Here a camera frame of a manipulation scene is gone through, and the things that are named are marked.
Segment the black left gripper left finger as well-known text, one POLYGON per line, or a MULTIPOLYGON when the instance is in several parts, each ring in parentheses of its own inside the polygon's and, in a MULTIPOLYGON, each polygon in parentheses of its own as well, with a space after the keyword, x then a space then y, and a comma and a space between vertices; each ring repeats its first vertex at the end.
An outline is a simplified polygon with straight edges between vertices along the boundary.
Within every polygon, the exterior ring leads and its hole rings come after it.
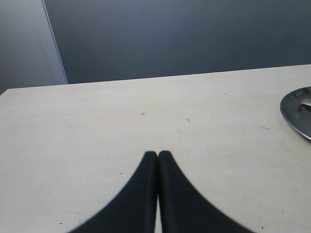
POLYGON ((157 154, 147 151, 132 177, 113 200, 72 232, 153 233, 157 191, 157 154))

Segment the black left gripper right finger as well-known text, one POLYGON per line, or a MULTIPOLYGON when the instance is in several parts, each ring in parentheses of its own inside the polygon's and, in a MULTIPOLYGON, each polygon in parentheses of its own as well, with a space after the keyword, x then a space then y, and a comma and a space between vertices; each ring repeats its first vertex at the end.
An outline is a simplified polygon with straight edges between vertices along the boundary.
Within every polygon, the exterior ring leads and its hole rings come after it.
POLYGON ((158 155, 161 226, 164 233, 250 233, 206 200, 170 151, 158 155))

